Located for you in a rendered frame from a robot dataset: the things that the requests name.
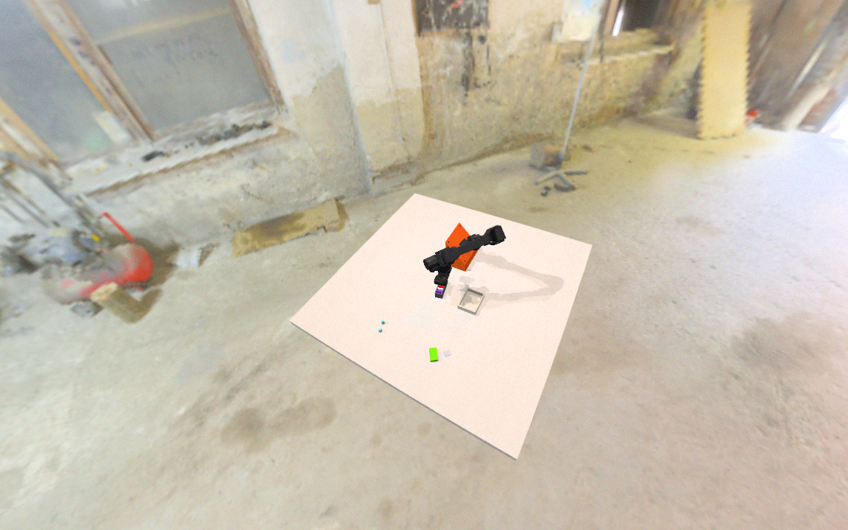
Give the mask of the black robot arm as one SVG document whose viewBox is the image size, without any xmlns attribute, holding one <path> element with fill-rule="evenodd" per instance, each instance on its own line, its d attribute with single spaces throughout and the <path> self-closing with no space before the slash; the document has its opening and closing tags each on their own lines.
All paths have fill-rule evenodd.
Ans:
<svg viewBox="0 0 848 530">
<path fill-rule="evenodd" d="M 480 233 L 475 233 L 467 237 L 467 239 L 462 239 L 460 246 L 448 246 L 443 250 L 437 251 L 435 255 L 423 259 L 423 263 L 429 272 L 438 271 L 438 274 L 440 274 L 440 267 L 450 266 L 460 255 L 467 254 L 471 250 L 480 250 L 481 246 L 501 244 L 505 238 L 504 229 L 502 229 L 501 225 L 495 225 L 486 229 L 486 232 L 482 236 Z"/>
</svg>

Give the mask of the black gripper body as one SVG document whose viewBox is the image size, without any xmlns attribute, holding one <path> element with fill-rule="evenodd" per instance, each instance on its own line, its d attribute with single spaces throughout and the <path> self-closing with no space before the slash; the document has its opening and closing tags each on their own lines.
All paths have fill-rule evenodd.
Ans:
<svg viewBox="0 0 848 530">
<path fill-rule="evenodd" d="M 440 265 L 439 265 L 440 267 Z M 447 284 L 448 279 L 447 276 L 450 274 L 451 265 L 447 267 L 440 267 L 440 274 L 435 276 L 434 284 L 445 286 Z"/>
</svg>

